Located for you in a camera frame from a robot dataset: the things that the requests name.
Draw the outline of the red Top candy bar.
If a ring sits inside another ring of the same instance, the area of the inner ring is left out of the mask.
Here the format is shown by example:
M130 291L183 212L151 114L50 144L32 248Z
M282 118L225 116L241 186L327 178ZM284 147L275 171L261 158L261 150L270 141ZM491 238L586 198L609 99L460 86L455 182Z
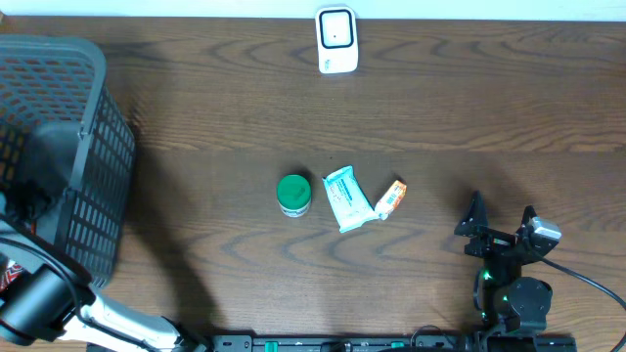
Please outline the red Top candy bar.
M0 291L5 290L14 280L22 275L24 269L15 261L10 260L1 271Z

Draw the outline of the orange tissue pack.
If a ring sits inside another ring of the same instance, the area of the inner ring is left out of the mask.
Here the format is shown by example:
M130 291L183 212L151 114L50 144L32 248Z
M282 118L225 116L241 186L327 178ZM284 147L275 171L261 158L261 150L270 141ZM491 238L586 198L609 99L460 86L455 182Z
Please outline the orange tissue pack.
M389 215L398 207L399 203L405 197L407 186L400 180L395 180L383 196L377 202L374 212L382 221L386 220Z

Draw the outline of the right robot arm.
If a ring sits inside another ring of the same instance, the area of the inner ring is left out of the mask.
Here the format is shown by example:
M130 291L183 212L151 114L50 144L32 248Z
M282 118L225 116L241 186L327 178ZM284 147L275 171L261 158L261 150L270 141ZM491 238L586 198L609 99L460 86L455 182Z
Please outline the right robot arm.
M485 326L500 334L544 330L552 288L541 280L524 277L521 269L540 261L559 244L559 226L540 218L528 205L516 232L492 229L483 197L475 191L454 234L468 238L465 254L483 262L474 281L473 304L483 313Z

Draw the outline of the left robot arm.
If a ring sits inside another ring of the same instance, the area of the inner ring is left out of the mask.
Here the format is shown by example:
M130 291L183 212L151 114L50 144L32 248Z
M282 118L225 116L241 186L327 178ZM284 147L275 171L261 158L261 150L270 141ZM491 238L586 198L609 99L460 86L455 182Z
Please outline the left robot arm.
M134 311L95 289L77 262L6 214L1 191L1 337L28 346L36 340L84 341L109 351L209 351L205 337L170 320Z

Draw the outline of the white barcode scanner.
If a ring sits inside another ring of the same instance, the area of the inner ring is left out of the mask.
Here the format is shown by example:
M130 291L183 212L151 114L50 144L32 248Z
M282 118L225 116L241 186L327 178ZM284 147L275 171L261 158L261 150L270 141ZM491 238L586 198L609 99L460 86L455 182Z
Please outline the white barcode scanner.
M356 15L346 6L326 7L315 16L318 68L323 74L354 71L359 62Z

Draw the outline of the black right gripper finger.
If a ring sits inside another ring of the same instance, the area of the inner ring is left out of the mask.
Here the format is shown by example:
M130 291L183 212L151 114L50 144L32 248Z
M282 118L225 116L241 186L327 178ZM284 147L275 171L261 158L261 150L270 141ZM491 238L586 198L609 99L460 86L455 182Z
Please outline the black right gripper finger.
M471 195L468 212L455 227L456 236L473 238L488 227L488 219L484 199L480 191Z
M521 220L521 224L520 227L527 229L527 228L534 228L533 225L533 219L537 216L537 213L534 209L533 205L527 205L524 208L523 214L522 214L522 220Z

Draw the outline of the teal wet wipes pack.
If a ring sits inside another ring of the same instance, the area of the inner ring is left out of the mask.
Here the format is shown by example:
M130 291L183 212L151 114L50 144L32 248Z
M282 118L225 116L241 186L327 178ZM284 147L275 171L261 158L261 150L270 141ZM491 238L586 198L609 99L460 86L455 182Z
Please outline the teal wet wipes pack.
M352 165L329 174L323 185L341 233L378 218L354 176Z

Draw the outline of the grey plastic mesh basket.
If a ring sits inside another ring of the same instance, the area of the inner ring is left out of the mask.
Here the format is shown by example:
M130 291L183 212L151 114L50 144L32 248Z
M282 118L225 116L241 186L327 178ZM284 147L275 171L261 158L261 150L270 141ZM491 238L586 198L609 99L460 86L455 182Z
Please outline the grey plastic mesh basket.
M25 192L36 235L112 278L136 144L106 86L107 62L73 37L1 37L1 184Z

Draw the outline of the green lid plastic jar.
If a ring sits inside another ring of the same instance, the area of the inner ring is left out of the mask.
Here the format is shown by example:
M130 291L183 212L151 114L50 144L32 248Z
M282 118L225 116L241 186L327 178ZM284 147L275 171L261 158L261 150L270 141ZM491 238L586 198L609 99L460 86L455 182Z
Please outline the green lid plastic jar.
M311 187L303 176L291 174L283 177L276 191L278 204L286 216L297 218L304 215L310 208Z

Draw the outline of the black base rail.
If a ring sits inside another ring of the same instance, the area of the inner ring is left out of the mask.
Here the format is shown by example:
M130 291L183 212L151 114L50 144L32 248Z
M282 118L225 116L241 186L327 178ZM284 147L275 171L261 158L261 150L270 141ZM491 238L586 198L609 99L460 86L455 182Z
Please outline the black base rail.
M210 338L214 352L577 352L575 339L558 335L460 333L424 326L411 335L254 335Z

